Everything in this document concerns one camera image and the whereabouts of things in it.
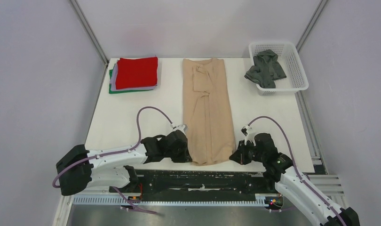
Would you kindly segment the beige t shirt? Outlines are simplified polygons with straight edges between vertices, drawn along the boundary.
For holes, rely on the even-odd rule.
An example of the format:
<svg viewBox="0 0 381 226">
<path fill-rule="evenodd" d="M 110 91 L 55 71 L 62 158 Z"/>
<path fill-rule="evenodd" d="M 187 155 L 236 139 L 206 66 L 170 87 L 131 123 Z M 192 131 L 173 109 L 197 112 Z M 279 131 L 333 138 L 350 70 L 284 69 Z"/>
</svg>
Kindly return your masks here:
<svg viewBox="0 0 381 226">
<path fill-rule="evenodd" d="M 195 165 L 225 162 L 236 149 L 224 60 L 184 59 L 183 123 Z"/>
</svg>

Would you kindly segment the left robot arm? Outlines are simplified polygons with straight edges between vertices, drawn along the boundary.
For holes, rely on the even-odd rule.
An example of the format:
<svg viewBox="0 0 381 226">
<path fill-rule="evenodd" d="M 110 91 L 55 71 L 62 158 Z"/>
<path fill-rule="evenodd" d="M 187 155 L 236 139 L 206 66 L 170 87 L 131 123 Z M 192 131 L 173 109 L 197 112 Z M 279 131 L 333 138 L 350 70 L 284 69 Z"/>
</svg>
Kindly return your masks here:
<svg viewBox="0 0 381 226">
<path fill-rule="evenodd" d="M 174 163 L 191 161 L 183 131 L 173 130 L 168 135 L 146 137 L 137 144 L 106 150 L 87 150 L 84 145 L 76 145 L 57 162 L 58 175 L 53 185 L 63 196 L 102 186 L 133 192 L 139 186 L 134 167 L 165 158 Z"/>
</svg>

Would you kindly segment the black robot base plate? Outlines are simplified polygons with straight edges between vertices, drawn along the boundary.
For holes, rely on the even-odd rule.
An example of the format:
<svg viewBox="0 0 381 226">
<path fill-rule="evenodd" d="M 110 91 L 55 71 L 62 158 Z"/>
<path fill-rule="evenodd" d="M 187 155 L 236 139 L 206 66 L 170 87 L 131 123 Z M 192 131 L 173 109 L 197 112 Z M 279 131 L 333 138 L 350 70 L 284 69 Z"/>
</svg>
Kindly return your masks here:
<svg viewBox="0 0 381 226">
<path fill-rule="evenodd" d="M 142 201 L 253 201 L 255 195 L 278 197 L 261 173 L 135 169 L 136 179 L 118 190 L 140 194 Z"/>
</svg>

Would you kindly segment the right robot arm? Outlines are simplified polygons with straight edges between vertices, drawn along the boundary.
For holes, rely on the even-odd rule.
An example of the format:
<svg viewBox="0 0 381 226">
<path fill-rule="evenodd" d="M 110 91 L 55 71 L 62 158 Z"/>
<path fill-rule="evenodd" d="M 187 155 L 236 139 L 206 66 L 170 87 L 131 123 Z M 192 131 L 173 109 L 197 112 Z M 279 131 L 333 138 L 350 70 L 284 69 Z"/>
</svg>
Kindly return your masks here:
<svg viewBox="0 0 381 226">
<path fill-rule="evenodd" d="M 230 160 L 241 165 L 262 163 L 263 187 L 279 192 L 315 226 L 358 226 L 359 216 L 351 207 L 343 208 L 321 192 L 301 173 L 293 160 L 275 147 L 271 135 L 260 133 L 254 140 L 241 140 Z"/>
</svg>

